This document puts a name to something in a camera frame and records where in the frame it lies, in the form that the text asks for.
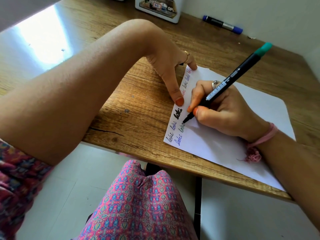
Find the patterned fabric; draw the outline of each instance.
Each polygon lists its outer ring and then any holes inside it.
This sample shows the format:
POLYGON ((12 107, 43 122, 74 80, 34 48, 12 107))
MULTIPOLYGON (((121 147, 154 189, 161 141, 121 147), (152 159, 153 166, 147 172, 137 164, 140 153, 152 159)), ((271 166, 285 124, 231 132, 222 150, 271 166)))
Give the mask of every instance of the patterned fabric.
MULTIPOLYGON (((14 239, 53 167, 0 140, 0 240, 14 239)), ((181 195, 165 171, 145 176, 125 163, 81 234, 85 239, 197 239, 181 195)))
POLYGON ((164 170, 145 176, 125 163, 81 234, 89 239, 197 239, 181 195, 164 170))
POLYGON ((0 239, 14 239, 51 169, 0 140, 0 239))

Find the marker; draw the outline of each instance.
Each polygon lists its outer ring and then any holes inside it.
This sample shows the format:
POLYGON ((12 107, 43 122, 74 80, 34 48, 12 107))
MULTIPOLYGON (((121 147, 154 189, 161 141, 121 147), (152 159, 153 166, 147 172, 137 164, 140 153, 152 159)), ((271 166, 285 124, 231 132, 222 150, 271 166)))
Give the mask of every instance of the marker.
MULTIPOLYGON (((220 96, 228 87, 230 87, 239 77, 245 74, 251 67, 256 64, 264 54, 272 47, 271 43, 265 43, 252 53, 241 65, 239 65, 218 87, 216 87, 206 98, 203 98, 199 106, 210 107, 212 102, 220 96)), ((194 117, 193 113, 189 113, 183 123, 191 120, 194 117)))
POLYGON ((209 17, 209 16, 206 16, 204 15, 203 18, 202 18, 203 21, 209 23, 209 24, 212 24, 212 25, 215 25, 215 26, 218 26, 220 28, 225 28, 227 30, 230 30, 231 32, 234 32, 236 34, 241 34, 243 29, 241 28, 238 28, 236 26, 233 26, 231 24, 227 24, 227 23, 224 23, 218 19, 215 19, 213 17, 209 17))

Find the silver ring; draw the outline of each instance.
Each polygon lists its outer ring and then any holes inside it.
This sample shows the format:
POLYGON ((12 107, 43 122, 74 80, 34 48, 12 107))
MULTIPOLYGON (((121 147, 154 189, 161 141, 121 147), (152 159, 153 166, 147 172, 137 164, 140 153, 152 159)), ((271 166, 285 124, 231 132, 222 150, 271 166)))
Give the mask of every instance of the silver ring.
POLYGON ((212 89, 213 89, 213 90, 216 88, 216 85, 217 85, 217 84, 218 84, 218 81, 217 81, 217 80, 213 81, 213 83, 212 83, 212 89))

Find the paper sheet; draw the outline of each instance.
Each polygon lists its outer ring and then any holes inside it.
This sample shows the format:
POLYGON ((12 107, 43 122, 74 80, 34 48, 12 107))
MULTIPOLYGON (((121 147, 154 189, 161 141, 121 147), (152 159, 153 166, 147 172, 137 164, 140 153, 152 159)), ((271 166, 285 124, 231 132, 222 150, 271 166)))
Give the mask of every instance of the paper sheet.
MULTIPOLYGON (((187 108, 190 105, 191 90, 196 86, 196 82, 198 80, 223 81, 224 79, 225 77, 207 68, 198 67, 196 71, 192 71, 189 67, 186 68, 180 86, 185 103, 182 107, 174 105, 163 141, 277 189, 285 190, 265 162, 247 163, 243 161, 246 157, 246 147, 239 138, 227 136, 201 125, 196 118, 182 125, 182 121, 188 115, 187 108)), ((282 132, 295 139, 286 105, 281 99, 238 82, 234 85, 256 114, 274 123, 282 132)))

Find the desk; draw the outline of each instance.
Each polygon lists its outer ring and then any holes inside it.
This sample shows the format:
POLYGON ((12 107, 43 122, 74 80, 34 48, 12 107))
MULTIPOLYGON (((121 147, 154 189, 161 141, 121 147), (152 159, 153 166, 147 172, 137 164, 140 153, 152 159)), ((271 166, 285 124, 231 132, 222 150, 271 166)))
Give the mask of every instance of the desk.
MULTIPOLYGON (((228 76, 262 45, 182 15, 178 24, 139 12, 134 0, 62 0, 0 34, 0 94, 79 52, 119 24, 135 18, 161 27, 198 65, 228 76)), ((181 82, 184 67, 177 69, 181 82)), ((272 48, 239 82, 285 101, 297 141, 320 155, 320 84, 303 58, 272 48)), ((278 189, 178 150, 163 142, 173 101, 146 59, 125 75, 92 122, 83 141, 146 161, 282 199, 278 189)))

